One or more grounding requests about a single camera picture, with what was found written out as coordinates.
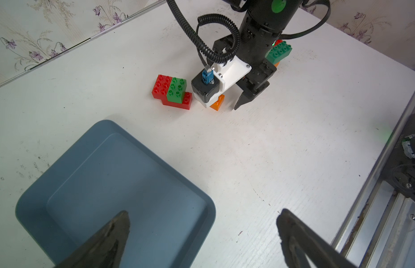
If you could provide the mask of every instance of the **white 3d-printed bracket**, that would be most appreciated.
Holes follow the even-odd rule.
[[[221,94],[223,94],[251,70],[252,67],[239,59],[237,56],[235,56],[231,61],[228,61],[227,64],[215,63],[213,65],[213,75],[215,76],[215,79],[219,80],[219,91],[215,93],[207,103],[204,103],[197,94],[193,94],[193,96],[207,108],[216,103]]]

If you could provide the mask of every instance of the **blue plastic tray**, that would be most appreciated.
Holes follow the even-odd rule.
[[[215,221],[209,196],[109,120],[33,183],[15,214],[58,264],[121,210],[130,234],[120,268],[189,267]]]

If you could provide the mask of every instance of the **green lego brick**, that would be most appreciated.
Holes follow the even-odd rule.
[[[287,57],[292,50],[292,47],[286,43],[286,41],[281,42],[274,46],[265,56],[265,58],[271,62],[273,65],[283,60]]]
[[[173,77],[167,92],[167,100],[173,103],[182,103],[186,90],[186,80]]]

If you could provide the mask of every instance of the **orange lego brick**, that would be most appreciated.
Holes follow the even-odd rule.
[[[219,110],[219,108],[221,107],[221,104],[224,102],[224,95],[220,95],[218,97],[218,101],[212,105],[210,105],[210,108],[214,109],[214,110]]]

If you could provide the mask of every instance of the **blue connector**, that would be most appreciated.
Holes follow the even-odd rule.
[[[213,71],[209,65],[206,65],[204,67],[204,70],[201,73],[201,79],[203,80],[203,83],[205,84],[213,83]]]

